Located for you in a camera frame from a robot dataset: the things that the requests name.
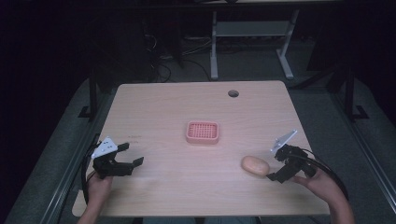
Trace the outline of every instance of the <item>hole in table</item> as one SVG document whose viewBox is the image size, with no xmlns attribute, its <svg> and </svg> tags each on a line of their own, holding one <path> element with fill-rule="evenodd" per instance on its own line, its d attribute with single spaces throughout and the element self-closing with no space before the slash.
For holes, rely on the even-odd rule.
<svg viewBox="0 0 396 224">
<path fill-rule="evenodd" d="M 228 91 L 228 95 L 230 97 L 233 97 L 233 98 L 238 97 L 239 96 L 239 91 L 235 91 L 235 90 Z"/>
</svg>

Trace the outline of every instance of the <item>metal stand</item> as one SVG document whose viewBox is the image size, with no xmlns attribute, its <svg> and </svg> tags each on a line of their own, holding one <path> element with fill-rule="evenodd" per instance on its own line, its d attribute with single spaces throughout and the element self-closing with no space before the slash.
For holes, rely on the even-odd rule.
<svg viewBox="0 0 396 224">
<path fill-rule="evenodd" d="M 344 101 L 344 110 L 347 117 L 355 122 L 356 119 L 368 119 L 367 113 L 364 111 L 361 105 L 356 105 L 356 109 L 359 111 L 358 114 L 354 114 L 353 112 L 353 93 L 355 89 L 355 76 L 351 71 L 350 67 L 345 64 L 335 64 L 327 70 L 324 70 L 308 80 L 293 86 L 289 87 L 289 90 L 301 90 L 309 85 L 315 83 L 316 81 L 324 78 L 326 76 L 332 75 L 332 78 L 327 84 L 327 90 L 332 93 L 337 93 L 340 91 L 342 85 L 346 84 L 346 93 L 345 93 L 345 101 Z"/>
<path fill-rule="evenodd" d="M 81 109 L 81 112 L 79 112 L 78 117 L 79 118 L 89 118 L 89 122 L 91 122 L 97 112 L 97 97 L 96 97 L 96 80 L 94 77 L 93 69 L 92 73 L 89 77 L 89 84 L 90 84 L 90 106 L 84 106 Z"/>
<path fill-rule="evenodd" d="M 290 21 L 217 21 L 217 12 L 213 12 L 212 23 L 212 50 L 210 52 L 211 78 L 218 79 L 218 59 L 216 56 L 217 36 L 285 36 L 285 43 L 277 49 L 277 57 L 282 65 L 287 79 L 293 79 L 286 51 L 294 31 L 299 10 L 294 10 Z"/>
</svg>

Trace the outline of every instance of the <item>person's hand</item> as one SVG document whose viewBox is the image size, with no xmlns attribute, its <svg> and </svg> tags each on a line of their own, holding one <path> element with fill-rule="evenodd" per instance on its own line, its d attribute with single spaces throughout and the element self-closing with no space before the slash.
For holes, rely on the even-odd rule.
<svg viewBox="0 0 396 224">
<path fill-rule="evenodd" d="M 111 184 L 113 183 L 113 176 L 106 176 L 104 179 L 99 177 L 95 171 L 88 175 L 88 194 L 89 202 L 103 205 L 111 191 Z"/>
<path fill-rule="evenodd" d="M 343 191 L 324 171 L 317 169 L 315 175 L 308 178 L 296 175 L 291 181 L 305 186 L 329 205 L 333 224 L 355 223 L 352 208 Z"/>
<path fill-rule="evenodd" d="M 317 169 L 312 177 L 304 178 L 296 175 L 291 178 L 291 181 L 305 186 L 326 203 L 346 200 L 338 185 L 320 169 Z"/>
<path fill-rule="evenodd" d="M 89 201 L 87 208 L 82 214 L 78 223 L 95 223 L 99 217 L 103 205 L 105 204 L 108 195 L 111 191 L 111 184 L 113 176 L 107 176 L 104 179 L 99 177 L 99 174 L 92 172 L 88 175 L 88 195 Z"/>
</svg>

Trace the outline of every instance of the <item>white shelf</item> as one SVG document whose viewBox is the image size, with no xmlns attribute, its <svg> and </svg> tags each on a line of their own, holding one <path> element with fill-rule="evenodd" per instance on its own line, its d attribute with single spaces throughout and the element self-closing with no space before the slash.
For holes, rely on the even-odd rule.
<svg viewBox="0 0 396 224">
<path fill-rule="evenodd" d="M 218 21 L 216 36 L 285 35 L 288 21 Z"/>
</svg>

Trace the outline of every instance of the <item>pink basket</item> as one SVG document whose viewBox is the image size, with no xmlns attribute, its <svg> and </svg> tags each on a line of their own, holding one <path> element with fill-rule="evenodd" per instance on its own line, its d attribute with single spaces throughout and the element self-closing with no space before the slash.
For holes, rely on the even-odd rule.
<svg viewBox="0 0 396 224">
<path fill-rule="evenodd" d="M 190 121 L 187 128 L 187 142 L 213 145 L 219 141 L 219 125 L 211 121 Z"/>
</svg>

